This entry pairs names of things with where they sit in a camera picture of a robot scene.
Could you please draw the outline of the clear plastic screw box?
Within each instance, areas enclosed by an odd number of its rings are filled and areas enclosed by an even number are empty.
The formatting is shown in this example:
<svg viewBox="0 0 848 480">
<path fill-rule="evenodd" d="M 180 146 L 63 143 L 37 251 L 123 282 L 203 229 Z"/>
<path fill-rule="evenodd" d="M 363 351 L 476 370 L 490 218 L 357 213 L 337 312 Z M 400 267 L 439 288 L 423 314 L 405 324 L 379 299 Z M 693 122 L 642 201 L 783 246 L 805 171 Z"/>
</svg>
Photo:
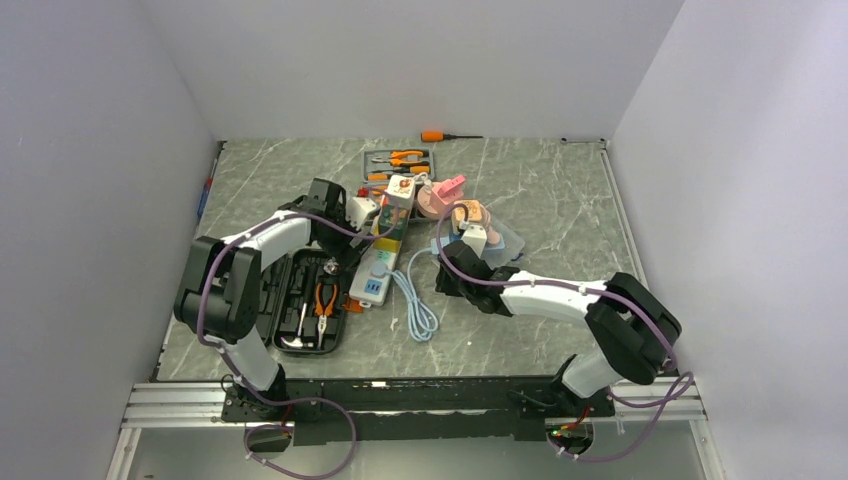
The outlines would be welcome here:
<svg viewBox="0 0 848 480">
<path fill-rule="evenodd" d="M 496 217 L 491 219 L 491 227 L 499 235 L 500 241 L 484 249 L 483 260 L 490 268 L 518 261 L 523 256 L 525 240 Z"/>
</svg>

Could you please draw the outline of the grey tool tray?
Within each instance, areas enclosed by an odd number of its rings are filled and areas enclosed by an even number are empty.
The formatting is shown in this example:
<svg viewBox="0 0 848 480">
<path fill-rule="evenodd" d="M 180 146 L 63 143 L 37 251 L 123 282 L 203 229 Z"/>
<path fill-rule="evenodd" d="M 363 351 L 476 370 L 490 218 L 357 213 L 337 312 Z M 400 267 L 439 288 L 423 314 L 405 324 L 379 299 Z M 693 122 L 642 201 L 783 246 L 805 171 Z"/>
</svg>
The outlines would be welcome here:
<svg viewBox="0 0 848 480">
<path fill-rule="evenodd" d="M 435 179 L 435 160 L 429 149 L 366 150 L 363 153 L 363 183 L 355 196 L 380 202 L 392 175 L 413 178 L 420 174 Z"/>
</svg>

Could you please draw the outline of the white power strip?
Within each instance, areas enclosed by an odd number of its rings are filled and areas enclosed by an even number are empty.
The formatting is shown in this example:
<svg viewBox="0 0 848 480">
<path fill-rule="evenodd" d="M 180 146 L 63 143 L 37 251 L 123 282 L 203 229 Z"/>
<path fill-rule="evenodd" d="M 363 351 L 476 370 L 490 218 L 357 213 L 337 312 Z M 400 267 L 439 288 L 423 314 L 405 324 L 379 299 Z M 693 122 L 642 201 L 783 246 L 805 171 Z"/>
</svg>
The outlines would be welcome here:
<svg viewBox="0 0 848 480">
<path fill-rule="evenodd" d="M 392 282 L 414 200 L 387 195 L 369 233 L 381 235 L 365 251 L 353 276 L 349 295 L 363 308 L 384 304 Z"/>
</svg>

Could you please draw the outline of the black tool case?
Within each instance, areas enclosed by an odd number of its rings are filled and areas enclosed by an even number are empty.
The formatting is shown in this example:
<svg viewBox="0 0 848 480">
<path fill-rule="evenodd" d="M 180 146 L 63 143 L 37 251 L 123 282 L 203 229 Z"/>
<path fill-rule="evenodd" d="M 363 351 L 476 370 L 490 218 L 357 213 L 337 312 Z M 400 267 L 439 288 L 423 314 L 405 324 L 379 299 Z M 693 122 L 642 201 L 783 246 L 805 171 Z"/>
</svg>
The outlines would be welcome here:
<svg viewBox="0 0 848 480">
<path fill-rule="evenodd" d="M 300 249 L 272 264 L 260 282 L 257 329 L 265 346 L 290 355 L 325 355 L 341 343 L 347 311 L 344 303 L 351 275 L 329 273 L 334 263 L 317 249 Z M 339 286 L 334 315 L 329 318 L 323 344 L 317 345 L 314 293 L 319 282 Z"/>
</svg>

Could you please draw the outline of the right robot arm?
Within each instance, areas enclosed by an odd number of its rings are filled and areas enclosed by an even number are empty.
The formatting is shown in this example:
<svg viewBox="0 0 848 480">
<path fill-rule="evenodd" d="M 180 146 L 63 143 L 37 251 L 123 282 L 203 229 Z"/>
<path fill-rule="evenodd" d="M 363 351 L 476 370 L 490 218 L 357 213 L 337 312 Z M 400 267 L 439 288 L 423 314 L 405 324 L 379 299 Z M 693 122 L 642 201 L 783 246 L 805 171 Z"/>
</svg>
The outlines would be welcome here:
<svg viewBox="0 0 848 480">
<path fill-rule="evenodd" d="M 634 276 L 572 282 L 516 267 L 491 268 L 462 241 L 439 250 L 438 291 L 462 297 L 487 314 L 537 316 L 584 323 L 594 346 L 570 357 L 555 375 L 551 401 L 574 415 L 591 396 L 628 380 L 650 385 L 673 360 L 682 334 L 677 318 Z"/>
</svg>

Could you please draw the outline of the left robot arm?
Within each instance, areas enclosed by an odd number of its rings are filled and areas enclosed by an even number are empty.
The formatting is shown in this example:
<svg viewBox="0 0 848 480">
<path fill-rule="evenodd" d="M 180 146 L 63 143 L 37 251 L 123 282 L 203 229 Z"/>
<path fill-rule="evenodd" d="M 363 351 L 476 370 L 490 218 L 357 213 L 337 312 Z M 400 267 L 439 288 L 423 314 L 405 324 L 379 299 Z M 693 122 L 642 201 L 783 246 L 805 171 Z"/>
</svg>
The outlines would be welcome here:
<svg viewBox="0 0 848 480">
<path fill-rule="evenodd" d="M 256 327 L 264 271 L 310 245 L 342 266 L 351 264 L 358 257 L 352 243 L 378 210 L 376 201 L 351 197 L 341 185 L 316 178 L 306 194 L 245 231 L 193 241 L 173 315 L 219 354 L 261 419 L 279 417 L 288 402 L 284 368 Z"/>
</svg>

